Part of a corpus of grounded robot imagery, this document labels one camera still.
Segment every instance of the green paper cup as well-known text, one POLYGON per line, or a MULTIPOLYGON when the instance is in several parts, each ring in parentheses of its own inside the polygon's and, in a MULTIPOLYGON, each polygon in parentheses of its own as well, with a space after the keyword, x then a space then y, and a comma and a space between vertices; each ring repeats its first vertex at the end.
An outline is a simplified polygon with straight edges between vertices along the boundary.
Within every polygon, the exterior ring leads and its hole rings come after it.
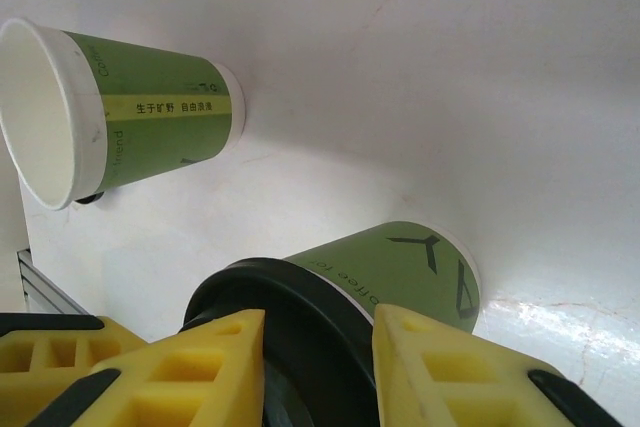
POLYGON ((201 57, 36 26, 0 30, 0 123, 49 209, 215 157, 239 139, 235 77, 201 57))
POLYGON ((395 304, 471 332, 480 285, 466 249, 442 229, 389 222, 284 259, 314 272, 369 319, 395 304))

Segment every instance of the paper cup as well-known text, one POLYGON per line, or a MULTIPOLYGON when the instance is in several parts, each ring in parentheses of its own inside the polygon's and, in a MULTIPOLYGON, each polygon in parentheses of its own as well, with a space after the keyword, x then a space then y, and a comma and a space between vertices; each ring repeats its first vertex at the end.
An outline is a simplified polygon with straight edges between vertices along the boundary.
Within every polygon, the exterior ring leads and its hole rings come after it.
POLYGON ((337 287, 370 319, 395 304, 471 332, 478 318, 475 263, 451 234, 389 222, 284 259, 337 287))
POLYGON ((0 30, 2 131, 49 209, 212 158, 244 118, 233 74, 201 57, 24 19, 0 30))

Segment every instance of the white wall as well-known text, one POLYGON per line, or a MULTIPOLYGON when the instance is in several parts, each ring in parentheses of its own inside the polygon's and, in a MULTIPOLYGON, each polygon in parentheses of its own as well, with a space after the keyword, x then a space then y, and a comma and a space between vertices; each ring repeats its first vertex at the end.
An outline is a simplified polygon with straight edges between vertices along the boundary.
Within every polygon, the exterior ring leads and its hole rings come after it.
POLYGON ((16 252, 28 245, 18 174, 0 135, 0 312, 24 310, 16 252))

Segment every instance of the yellow stripe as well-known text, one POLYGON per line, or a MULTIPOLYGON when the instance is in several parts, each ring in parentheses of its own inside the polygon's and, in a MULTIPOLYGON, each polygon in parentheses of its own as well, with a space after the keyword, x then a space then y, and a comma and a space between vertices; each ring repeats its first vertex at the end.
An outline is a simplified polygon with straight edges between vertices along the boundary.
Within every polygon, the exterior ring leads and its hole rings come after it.
POLYGON ((107 121, 174 119, 231 113, 227 95, 103 95, 107 121))

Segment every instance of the cup opening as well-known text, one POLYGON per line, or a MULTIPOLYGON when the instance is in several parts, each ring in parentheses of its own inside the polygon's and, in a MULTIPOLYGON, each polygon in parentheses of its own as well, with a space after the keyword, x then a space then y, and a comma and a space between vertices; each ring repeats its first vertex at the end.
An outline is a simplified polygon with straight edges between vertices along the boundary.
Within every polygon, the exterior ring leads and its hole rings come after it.
POLYGON ((66 205, 73 136, 62 86, 41 34, 14 19, 0 31, 0 123, 23 182, 48 208, 66 205))

